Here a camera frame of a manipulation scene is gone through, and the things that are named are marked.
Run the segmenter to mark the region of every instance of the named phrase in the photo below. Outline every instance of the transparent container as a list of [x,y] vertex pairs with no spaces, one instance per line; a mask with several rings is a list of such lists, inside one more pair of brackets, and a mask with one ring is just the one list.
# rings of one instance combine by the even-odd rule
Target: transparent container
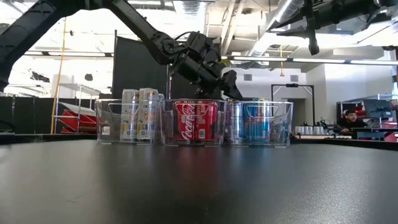
[[222,145],[225,109],[222,100],[164,100],[160,109],[163,144]]
[[293,103],[229,101],[225,138],[232,145],[290,145]]
[[156,143],[159,108],[155,100],[96,100],[98,142]]

